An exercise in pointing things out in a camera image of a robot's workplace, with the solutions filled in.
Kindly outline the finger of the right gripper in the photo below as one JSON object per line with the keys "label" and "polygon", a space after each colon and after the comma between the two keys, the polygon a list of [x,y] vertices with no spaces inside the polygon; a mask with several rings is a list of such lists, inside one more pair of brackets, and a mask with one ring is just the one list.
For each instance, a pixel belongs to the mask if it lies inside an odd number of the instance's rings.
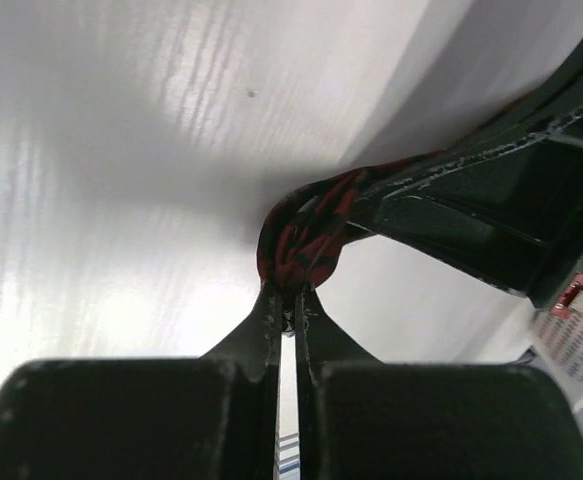
{"label": "finger of the right gripper", "polygon": [[553,141],[583,148],[583,38],[543,84],[450,153],[516,155]]}
{"label": "finger of the right gripper", "polygon": [[583,268],[583,126],[397,175],[367,190],[351,221],[501,290],[551,300]]}

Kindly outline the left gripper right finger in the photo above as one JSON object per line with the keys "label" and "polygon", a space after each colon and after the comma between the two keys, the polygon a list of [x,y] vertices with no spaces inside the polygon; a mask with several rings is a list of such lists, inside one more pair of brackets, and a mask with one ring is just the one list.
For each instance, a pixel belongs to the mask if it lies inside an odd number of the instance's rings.
{"label": "left gripper right finger", "polygon": [[583,436],[557,384],[517,363],[389,364],[295,299],[304,479],[583,479]]}

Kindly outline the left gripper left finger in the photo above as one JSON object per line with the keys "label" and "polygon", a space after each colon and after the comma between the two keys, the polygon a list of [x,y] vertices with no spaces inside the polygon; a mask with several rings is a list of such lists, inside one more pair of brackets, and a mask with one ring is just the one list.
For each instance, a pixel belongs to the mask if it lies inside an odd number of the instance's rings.
{"label": "left gripper left finger", "polygon": [[275,479],[281,299],[198,358],[45,359],[0,388],[0,479]]}

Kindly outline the dark red patterned tie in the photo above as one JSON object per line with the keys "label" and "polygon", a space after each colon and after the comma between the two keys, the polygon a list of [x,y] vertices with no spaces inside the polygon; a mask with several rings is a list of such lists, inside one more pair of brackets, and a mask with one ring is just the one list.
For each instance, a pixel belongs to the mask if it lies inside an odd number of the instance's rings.
{"label": "dark red patterned tie", "polygon": [[540,249],[527,155],[429,172],[441,154],[356,168],[290,193],[262,226],[261,280],[294,296],[329,279],[346,245],[381,235],[498,289],[526,291]]}

